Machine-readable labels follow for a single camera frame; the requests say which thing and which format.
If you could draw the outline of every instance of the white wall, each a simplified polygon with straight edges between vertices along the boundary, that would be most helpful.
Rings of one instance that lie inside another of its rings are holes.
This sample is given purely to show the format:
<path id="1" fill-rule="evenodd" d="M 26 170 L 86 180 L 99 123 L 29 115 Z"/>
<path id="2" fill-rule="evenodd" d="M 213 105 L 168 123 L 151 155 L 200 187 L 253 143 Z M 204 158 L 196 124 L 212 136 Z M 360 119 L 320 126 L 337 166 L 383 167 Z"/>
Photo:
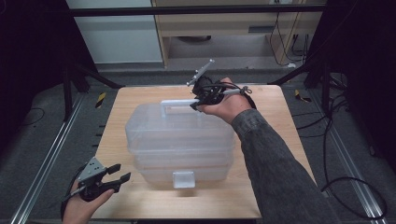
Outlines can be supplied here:
<path id="1" fill-rule="evenodd" d="M 66 0 L 70 8 L 151 7 L 149 0 Z M 78 28 L 95 63 L 161 63 L 153 16 L 81 17 Z"/>

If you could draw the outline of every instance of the dark gray sleeve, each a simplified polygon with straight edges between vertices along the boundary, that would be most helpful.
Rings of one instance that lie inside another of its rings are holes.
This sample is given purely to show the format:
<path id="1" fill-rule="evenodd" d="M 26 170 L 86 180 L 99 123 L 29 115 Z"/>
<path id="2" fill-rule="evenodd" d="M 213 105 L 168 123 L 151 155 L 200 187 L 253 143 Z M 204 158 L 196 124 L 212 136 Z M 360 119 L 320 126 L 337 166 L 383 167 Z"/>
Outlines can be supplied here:
<path id="1" fill-rule="evenodd" d="M 265 223 L 339 223 L 305 168 L 260 112 L 232 122 L 242 143 L 248 176 Z"/>

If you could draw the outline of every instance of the table top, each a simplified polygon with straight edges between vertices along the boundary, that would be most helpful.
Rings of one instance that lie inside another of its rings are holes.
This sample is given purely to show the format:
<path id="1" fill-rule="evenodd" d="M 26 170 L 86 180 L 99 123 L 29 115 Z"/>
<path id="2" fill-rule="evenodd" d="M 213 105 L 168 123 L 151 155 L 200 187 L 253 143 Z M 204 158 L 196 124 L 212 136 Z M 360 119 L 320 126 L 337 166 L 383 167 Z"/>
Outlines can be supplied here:
<path id="1" fill-rule="evenodd" d="M 249 85 L 258 110 L 282 136 L 297 161 L 312 175 L 282 90 L 278 86 Z M 192 87 L 126 87 L 119 90 L 101 139 L 96 158 L 106 167 L 121 169 L 106 175 L 104 182 L 132 172 L 131 180 L 102 205 L 93 218 L 259 218 L 261 217 L 248 178 L 241 143 L 235 135 L 234 162 L 225 180 L 197 182 L 194 189 L 173 189 L 169 184 L 150 184 L 133 166 L 127 149 L 125 124 L 141 104 L 161 100 L 192 99 Z"/>

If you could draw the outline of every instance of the box latch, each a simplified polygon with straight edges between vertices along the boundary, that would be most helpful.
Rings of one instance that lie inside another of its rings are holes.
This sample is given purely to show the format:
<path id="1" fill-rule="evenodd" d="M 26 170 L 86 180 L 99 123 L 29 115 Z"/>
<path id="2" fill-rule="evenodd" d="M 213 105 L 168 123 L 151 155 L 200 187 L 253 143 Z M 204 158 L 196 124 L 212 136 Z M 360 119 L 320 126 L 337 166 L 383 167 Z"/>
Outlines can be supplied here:
<path id="1" fill-rule="evenodd" d="M 173 182 L 175 189 L 195 188 L 195 176 L 193 171 L 174 171 Z"/>

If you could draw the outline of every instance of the clear toolbox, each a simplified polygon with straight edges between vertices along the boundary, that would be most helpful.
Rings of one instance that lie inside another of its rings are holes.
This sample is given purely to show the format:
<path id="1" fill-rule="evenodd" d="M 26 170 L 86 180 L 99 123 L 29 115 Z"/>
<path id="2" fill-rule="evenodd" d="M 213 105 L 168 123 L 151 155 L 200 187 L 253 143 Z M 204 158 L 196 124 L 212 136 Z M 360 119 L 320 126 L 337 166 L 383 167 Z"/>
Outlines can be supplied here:
<path id="1" fill-rule="evenodd" d="M 194 188 L 195 181 L 227 177 L 233 164 L 233 128 L 218 117 L 194 111 L 191 103 L 139 105 L 128 120 L 128 150 L 148 182 Z"/>

